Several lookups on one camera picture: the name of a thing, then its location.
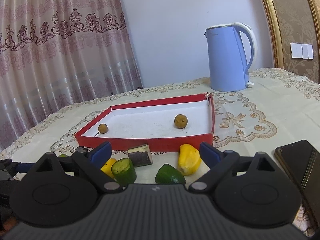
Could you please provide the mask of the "dark eggplant wedge piece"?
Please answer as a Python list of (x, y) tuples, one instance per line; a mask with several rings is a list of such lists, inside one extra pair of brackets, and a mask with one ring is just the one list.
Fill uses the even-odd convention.
[(132, 161), (134, 167), (153, 164), (153, 159), (148, 144), (129, 148), (127, 150), (127, 156)]

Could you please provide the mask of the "green pepper piece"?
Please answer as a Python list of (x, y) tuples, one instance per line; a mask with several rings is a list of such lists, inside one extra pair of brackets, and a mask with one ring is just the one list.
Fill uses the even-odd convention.
[(185, 177), (176, 168), (169, 164), (164, 164), (155, 176), (156, 184), (186, 184)]

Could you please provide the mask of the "small brown longan in tray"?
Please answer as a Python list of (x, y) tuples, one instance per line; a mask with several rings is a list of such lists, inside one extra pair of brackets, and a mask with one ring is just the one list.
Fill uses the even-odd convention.
[(96, 133), (95, 137), (101, 134), (106, 134), (108, 132), (107, 124), (100, 124), (98, 126), (98, 132)]

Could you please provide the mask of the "brown longan fruit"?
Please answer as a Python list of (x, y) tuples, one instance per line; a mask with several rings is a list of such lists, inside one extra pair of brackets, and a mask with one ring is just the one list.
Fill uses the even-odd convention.
[(174, 125), (178, 129), (186, 128), (188, 124), (188, 118), (183, 114), (178, 114), (174, 118)]

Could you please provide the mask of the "light blue electric kettle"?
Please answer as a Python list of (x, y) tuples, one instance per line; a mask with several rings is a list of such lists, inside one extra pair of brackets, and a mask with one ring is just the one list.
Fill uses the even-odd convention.
[[(246, 59), (241, 38), (245, 34), (251, 46)], [(258, 45), (252, 28), (244, 23), (218, 24), (204, 32), (207, 39), (210, 87), (219, 92), (236, 92), (252, 87), (248, 70), (257, 58)]]

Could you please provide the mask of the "red shallow box tray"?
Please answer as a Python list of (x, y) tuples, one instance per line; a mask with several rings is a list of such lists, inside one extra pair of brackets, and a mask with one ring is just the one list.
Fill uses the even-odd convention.
[[(188, 118), (186, 128), (178, 129), (174, 118)], [(95, 137), (100, 124), (108, 132)], [(75, 134), (79, 145), (95, 148), (110, 142), (113, 150), (125, 151), (148, 144), (152, 152), (177, 152), (183, 144), (199, 148), (213, 142), (214, 99), (211, 93), (113, 105)]]

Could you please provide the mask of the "white wall switch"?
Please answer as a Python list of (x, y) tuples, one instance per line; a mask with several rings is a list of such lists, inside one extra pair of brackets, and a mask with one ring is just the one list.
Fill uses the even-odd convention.
[(313, 46), (311, 44), (291, 43), (291, 57), (293, 59), (313, 60)]

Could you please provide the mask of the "large yellow pepper piece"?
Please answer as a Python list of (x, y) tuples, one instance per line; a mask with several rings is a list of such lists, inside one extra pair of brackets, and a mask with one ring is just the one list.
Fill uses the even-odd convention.
[(114, 179), (114, 175), (112, 173), (112, 166), (116, 161), (116, 159), (110, 158), (101, 168), (101, 170), (112, 179)]

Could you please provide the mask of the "green cucumber cylinder piece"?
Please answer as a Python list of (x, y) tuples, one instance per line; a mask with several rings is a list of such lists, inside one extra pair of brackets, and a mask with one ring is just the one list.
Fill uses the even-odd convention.
[(112, 165), (111, 171), (121, 186), (127, 187), (127, 185), (133, 184), (136, 181), (137, 175), (135, 167), (129, 158), (116, 161)]

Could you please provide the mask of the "pink floral curtain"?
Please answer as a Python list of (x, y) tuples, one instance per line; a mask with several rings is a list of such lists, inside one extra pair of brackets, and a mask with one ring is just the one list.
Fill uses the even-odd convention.
[(1, 0), (1, 149), (63, 107), (141, 87), (120, 0)]

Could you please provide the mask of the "gold picture frame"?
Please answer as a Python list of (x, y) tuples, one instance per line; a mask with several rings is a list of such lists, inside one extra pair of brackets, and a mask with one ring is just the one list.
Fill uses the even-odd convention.
[[(262, 0), (270, 29), (274, 67), (319, 83), (319, 7), (315, 0)], [(313, 59), (294, 59), (292, 43), (311, 44)]]

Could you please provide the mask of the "black smartphone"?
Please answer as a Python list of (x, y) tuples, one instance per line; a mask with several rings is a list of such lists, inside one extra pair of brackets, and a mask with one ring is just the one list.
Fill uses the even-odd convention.
[(319, 229), (319, 151), (307, 140), (300, 140), (277, 147), (274, 155), (298, 187), (312, 225)]

